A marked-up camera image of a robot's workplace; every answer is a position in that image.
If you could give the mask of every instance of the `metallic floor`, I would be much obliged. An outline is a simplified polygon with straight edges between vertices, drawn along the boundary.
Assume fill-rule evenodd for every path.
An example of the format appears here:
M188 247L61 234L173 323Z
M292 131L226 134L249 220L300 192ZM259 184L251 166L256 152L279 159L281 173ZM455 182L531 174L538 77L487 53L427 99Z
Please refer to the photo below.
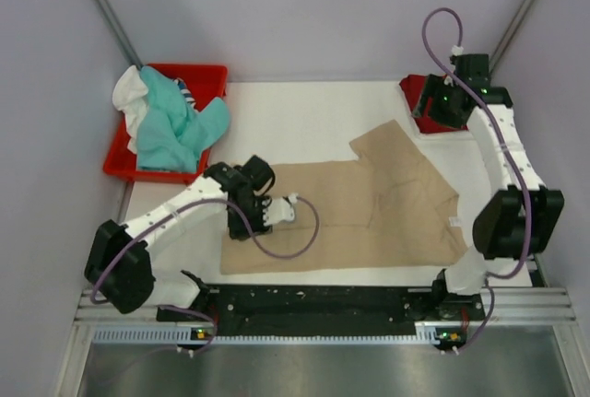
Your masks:
M459 357L403 345L217 346L193 360L159 352L97 384L150 349L96 346L79 397L572 395L551 329L489 328Z

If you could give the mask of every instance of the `turquoise cloth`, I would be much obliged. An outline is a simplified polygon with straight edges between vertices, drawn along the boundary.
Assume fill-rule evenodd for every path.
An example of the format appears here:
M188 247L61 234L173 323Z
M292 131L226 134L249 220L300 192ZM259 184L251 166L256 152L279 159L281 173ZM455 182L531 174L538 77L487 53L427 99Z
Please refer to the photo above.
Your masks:
M139 75L148 88L148 110L137 129L137 167L195 173L203 151L228 130L228 107L214 98L195 111L174 81L155 68L146 65Z

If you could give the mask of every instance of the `red fabric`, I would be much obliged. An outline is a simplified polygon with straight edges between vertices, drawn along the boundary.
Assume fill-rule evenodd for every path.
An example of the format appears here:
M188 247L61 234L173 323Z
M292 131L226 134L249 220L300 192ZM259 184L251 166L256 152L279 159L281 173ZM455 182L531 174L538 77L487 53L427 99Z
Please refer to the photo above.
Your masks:
M400 81L399 86L402 88L404 95L406 95L406 101L410 111L414 110L414 107L418 104L418 99L425 81L426 77L423 75L408 75ZM454 128L442 127L428 117L428 110L431 108L431 103L432 101L429 99L423 117L414 119L420 132L423 134L456 132L457 130Z

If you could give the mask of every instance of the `gray wall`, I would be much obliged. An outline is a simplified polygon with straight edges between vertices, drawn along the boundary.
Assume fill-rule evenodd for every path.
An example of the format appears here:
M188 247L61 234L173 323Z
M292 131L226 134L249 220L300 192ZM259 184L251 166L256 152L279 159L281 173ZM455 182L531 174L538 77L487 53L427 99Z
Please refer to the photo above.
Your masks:
M540 0L496 75L537 173L565 195L544 255L590 337L590 1Z
M379 79L435 71L420 27L455 8L490 52L521 0L111 0L145 61L224 62L233 80ZM432 21L447 54L455 27Z
M91 0L0 0L0 394L49 395L96 226L125 63Z

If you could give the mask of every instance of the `striped cloth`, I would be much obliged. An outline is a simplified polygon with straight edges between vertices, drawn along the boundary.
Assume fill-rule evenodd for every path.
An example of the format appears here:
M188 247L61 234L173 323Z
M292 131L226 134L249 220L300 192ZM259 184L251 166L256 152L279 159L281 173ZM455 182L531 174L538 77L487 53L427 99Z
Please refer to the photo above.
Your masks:
M184 81L182 79L180 79L179 77L177 77L176 79L174 79L174 83L181 90L181 93L183 94L184 100L186 100L186 103L191 106L194 105L195 98L193 98L193 95L191 94L191 90L188 89L188 87L186 86Z

